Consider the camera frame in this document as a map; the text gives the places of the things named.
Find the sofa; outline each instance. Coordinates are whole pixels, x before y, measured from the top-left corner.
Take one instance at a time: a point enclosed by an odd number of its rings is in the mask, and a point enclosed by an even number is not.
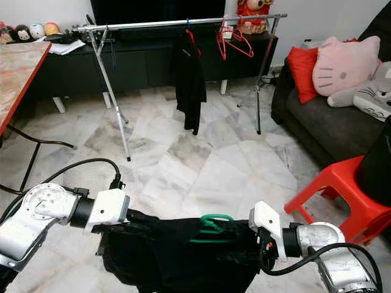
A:
[[[359,37],[381,39],[379,58],[391,60],[391,1]],[[301,104],[287,59],[277,80],[271,115],[308,149],[322,167],[365,154],[384,124],[355,107],[332,108],[327,97],[317,96]]]

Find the black cabinet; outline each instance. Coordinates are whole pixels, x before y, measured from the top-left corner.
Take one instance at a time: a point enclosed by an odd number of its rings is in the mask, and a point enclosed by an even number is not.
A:
[[[228,46],[228,58],[223,61],[214,37],[198,38],[197,46],[203,52],[201,62],[206,81],[256,76],[269,35],[251,35],[248,39],[254,50],[254,58]],[[273,40],[265,73],[269,69],[277,40],[277,37]],[[173,85],[175,80],[170,67],[174,41],[166,38],[118,41],[114,46],[106,44],[101,56],[113,91]],[[49,54],[26,95],[44,98],[101,92],[107,92],[107,87],[93,49],[86,45],[64,56]]]

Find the wooden table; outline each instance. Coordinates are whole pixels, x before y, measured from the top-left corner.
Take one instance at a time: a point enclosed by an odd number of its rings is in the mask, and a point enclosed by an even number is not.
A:
[[[49,52],[51,43],[0,45],[0,135]]]

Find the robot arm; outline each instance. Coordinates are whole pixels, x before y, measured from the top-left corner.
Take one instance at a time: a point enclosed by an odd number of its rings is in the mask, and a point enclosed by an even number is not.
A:
[[[57,184],[35,186],[19,210],[0,226],[0,292],[23,270],[53,224],[70,223],[90,233],[95,225],[126,221],[129,202],[130,198],[120,189],[100,192],[94,200],[74,196]],[[326,245],[345,241],[337,227],[323,222],[282,229],[278,213],[262,201],[251,210],[249,225],[260,236],[261,253],[274,239],[282,261],[287,257],[307,258]],[[361,262],[345,247],[329,250],[314,260],[330,293],[381,292]],[[278,271],[261,268],[270,275],[279,275]]]

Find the hello kitty pillow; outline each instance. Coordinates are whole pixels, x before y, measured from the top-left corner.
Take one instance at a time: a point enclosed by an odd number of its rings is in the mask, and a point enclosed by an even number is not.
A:
[[[318,50],[312,71],[315,90],[320,95],[330,96],[371,79],[379,65],[379,47],[377,36],[349,43],[328,38]]]

